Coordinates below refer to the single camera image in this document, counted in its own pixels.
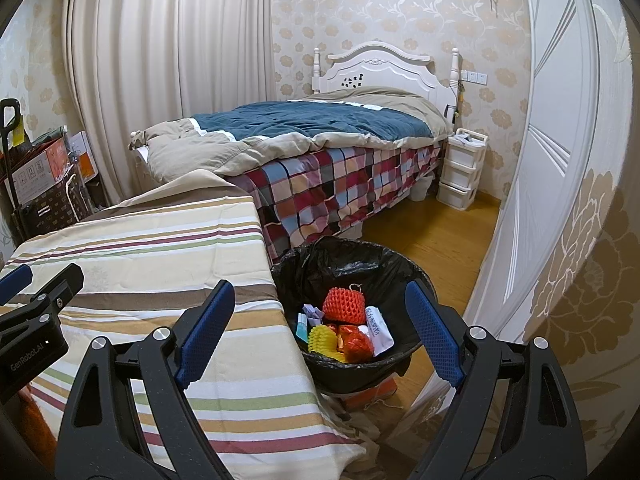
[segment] red stripe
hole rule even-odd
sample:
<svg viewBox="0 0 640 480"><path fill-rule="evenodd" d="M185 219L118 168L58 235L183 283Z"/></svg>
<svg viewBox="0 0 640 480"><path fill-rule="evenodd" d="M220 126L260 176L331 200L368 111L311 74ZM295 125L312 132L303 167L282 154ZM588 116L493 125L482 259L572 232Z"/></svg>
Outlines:
<svg viewBox="0 0 640 480"><path fill-rule="evenodd" d="M64 411L64 402L54 399L37 388L32 387L31 393L44 400L47 404L59 409L61 412ZM145 431L144 434L145 440L148 444L163 446L160 435L157 433L149 433L148 431ZM277 438L274 440L209 440L209 443L217 453L260 454L299 451L302 449L328 446L329 444L357 444L358 442L344 436L326 432L305 436L295 436L292 438Z"/></svg>
<svg viewBox="0 0 640 480"><path fill-rule="evenodd" d="M200 234L200 235L186 235L186 236L177 236L174 238L156 238L155 240L142 240L139 242L126 242L123 244L111 244L111 245L103 245L103 246L99 246L99 247L93 247L93 248L89 248L87 249L86 247L81 248L81 249L74 249L73 251L66 251L64 253L57 253L57 254L53 254L53 253L46 253L43 254L42 256L36 256L34 258L16 258L15 260L12 260L11 263L12 264L18 264L18 263L27 263L27 262L35 262L36 260L39 260L41 258L46 258L48 256L53 256L55 258L59 257L59 256L69 256L72 254L80 254L80 253L88 253L91 251L101 251L101 250L105 250L105 249L122 249L122 248L126 248L126 247L135 247L135 246L140 246L140 245L156 245L156 244L164 244L164 243L171 243L171 242L185 242L185 241L191 241L191 240L199 240L202 238L209 238L209 237L213 237L216 235L243 235L243 234L247 234L247 233L258 233L261 234L262 230L259 227L253 227L253 228L247 228L247 229L238 229L236 231L213 231L210 233L204 233L204 234Z"/></svg>

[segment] white packet with text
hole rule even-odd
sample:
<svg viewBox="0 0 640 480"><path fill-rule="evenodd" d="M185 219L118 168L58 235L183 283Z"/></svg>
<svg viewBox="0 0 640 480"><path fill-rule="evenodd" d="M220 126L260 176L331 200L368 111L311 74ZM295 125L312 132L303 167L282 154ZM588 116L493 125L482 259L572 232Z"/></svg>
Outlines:
<svg viewBox="0 0 640 480"><path fill-rule="evenodd" d="M377 307L368 306L364 312L367 315L369 338L373 343L373 357L377 357L394 345L394 339Z"/></svg>

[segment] bed frame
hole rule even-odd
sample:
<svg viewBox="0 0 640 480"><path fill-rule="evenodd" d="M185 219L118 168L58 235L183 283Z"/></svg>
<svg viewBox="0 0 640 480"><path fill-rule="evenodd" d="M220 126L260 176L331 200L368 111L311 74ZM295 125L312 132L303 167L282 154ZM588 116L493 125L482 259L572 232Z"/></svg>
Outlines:
<svg viewBox="0 0 640 480"><path fill-rule="evenodd" d="M416 56L382 41L369 41L343 54L329 54L332 66L321 76L320 49L314 51L311 87L314 94L359 86L392 86L421 95L454 121L460 91L460 51L451 53L449 86L442 85L427 65L431 56Z"/></svg>

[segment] metal bolt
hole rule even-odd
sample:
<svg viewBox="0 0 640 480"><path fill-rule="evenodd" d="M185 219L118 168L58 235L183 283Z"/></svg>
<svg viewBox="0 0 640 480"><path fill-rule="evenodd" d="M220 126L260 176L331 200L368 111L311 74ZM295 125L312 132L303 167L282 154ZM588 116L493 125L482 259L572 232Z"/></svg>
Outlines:
<svg viewBox="0 0 640 480"><path fill-rule="evenodd" d="M93 341L91 341L91 348L94 350L99 350L100 348L104 348L107 344L107 340L103 337L97 337Z"/></svg>
<svg viewBox="0 0 640 480"><path fill-rule="evenodd" d="M549 341L547 341L545 338L543 337L537 337L533 340L533 344L535 346L537 346L540 349L545 349L549 347Z"/></svg>
<svg viewBox="0 0 640 480"><path fill-rule="evenodd" d="M167 339L170 334L171 334L171 330L169 330L165 326L161 326L160 328L157 328L154 330L154 339L158 341L162 341L164 339Z"/></svg>
<svg viewBox="0 0 640 480"><path fill-rule="evenodd" d="M484 331L484 328L473 326L469 329L469 335L473 339L484 339L486 337L486 332Z"/></svg>

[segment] blue gripper pad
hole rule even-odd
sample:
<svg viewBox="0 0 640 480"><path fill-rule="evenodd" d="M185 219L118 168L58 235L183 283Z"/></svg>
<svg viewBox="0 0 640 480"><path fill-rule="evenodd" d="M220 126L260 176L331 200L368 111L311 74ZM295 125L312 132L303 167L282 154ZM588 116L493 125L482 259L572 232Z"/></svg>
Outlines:
<svg viewBox="0 0 640 480"><path fill-rule="evenodd" d="M465 378L460 349L418 283L406 286L404 306L438 376L454 388L460 386Z"/></svg>
<svg viewBox="0 0 640 480"><path fill-rule="evenodd" d="M226 281L221 285L205 300L205 308L200 319L182 345L180 367L175 380L183 390L202 377L234 312L236 293L233 285Z"/></svg>
<svg viewBox="0 0 640 480"><path fill-rule="evenodd" d="M25 264L9 272L0 280L0 304L7 303L18 292L31 285L32 279L31 267Z"/></svg>

